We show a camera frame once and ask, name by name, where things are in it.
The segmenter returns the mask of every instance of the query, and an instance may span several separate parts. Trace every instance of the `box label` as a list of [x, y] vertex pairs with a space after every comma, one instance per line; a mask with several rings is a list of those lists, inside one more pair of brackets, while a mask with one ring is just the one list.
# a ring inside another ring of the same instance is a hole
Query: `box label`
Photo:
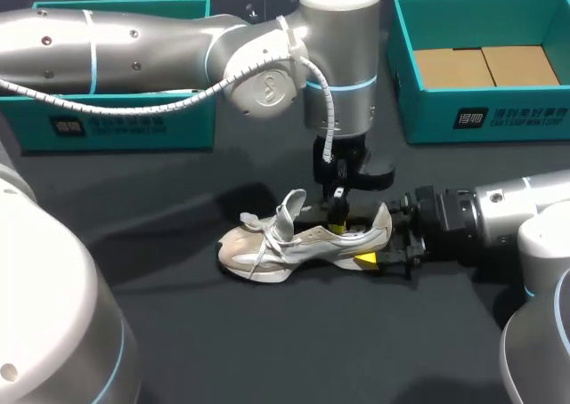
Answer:
[[491, 126], [558, 126], [564, 123], [568, 108], [508, 109], [494, 111]]
[[86, 130], [78, 117], [58, 115], [49, 117], [53, 131], [60, 137], [85, 137]]
[[165, 134], [167, 125], [162, 117], [90, 117], [87, 120], [89, 133], [108, 136], [118, 134], [146, 135]]
[[489, 112], [488, 108], [462, 108], [457, 112], [453, 128], [456, 130], [468, 130], [481, 128]]

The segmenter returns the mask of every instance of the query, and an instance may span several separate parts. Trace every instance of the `sneaker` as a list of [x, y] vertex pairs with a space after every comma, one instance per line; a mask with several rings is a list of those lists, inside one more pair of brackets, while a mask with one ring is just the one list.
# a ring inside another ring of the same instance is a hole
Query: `sneaker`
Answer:
[[242, 226], [219, 241], [220, 263], [230, 272], [256, 282], [282, 282], [308, 260], [320, 259], [353, 271], [377, 269], [356, 259], [384, 248], [392, 233], [392, 218], [381, 204], [367, 231], [337, 235], [322, 226], [295, 234], [293, 222], [305, 203], [306, 192], [292, 190], [270, 219], [241, 214]]

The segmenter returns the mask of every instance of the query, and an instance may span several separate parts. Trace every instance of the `black tabletop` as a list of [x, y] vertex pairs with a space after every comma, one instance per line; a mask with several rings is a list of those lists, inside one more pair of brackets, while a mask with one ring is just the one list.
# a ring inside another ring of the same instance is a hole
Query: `black tabletop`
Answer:
[[[225, 1], [237, 13], [247, 0], [215, 0], [215, 10]], [[568, 168], [563, 143], [407, 145], [384, 61], [378, 98], [368, 139], [395, 161], [395, 185], [352, 200]], [[4, 121], [0, 133], [42, 207], [111, 284], [139, 343], [141, 404], [507, 404], [498, 350], [521, 303], [512, 253], [478, 267], [428, 263], [412, 281], [313, 265], [268, 286], [218, 269], [215, 243], [240, 212], [271, 212], [295, 188], [318, 200], [302, 114], [298, 99], [258, 122], [220, 101], [215, 149], [203, 154], [23, 158]]]

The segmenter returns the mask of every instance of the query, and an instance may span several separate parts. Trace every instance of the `robot logo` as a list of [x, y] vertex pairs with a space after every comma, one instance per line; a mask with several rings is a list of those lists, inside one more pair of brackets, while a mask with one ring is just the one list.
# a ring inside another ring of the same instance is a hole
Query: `robot logo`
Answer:
[[265, 101], [271, 103], [275, 98], [275, 79], [269, 76], [265, 78]]
[[267, 70], [256, 82], [256, 101], [261, 106], [272, 107], [282, 102], [288, 88], [288, 79], [279, 70]]

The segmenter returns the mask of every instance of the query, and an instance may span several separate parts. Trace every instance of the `white shoelace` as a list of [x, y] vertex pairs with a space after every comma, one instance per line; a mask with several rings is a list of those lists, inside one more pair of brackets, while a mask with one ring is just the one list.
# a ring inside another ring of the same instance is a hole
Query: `white shoelace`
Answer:
[[265, 250], [267, 248], [271, 248], [275, 253], [279, 255], [279, 257], [285, 262], [288, 263], [285, 254], [283, 253], [282, 248], [285, 246], [294, 246], [298, 244], [301, 239], [293, 239], [291, 241], [283, 241], [277, 236], [275, 232], [275, 222], [277, 221], [277, 216], [275, 215], [268, 221], [259, 220], [259, 218], [255, 214], [250, 213], [241, 213], [240, 214], [241, 222], [252, 232], [261, 232], [264, 235], [264, 239], [259, 247], [259, 251], [257, 252], [256, 260], [251, 267], [251, 271], [249, 271], [249, 278], [254, 274], [257, 266], [261, 263]]

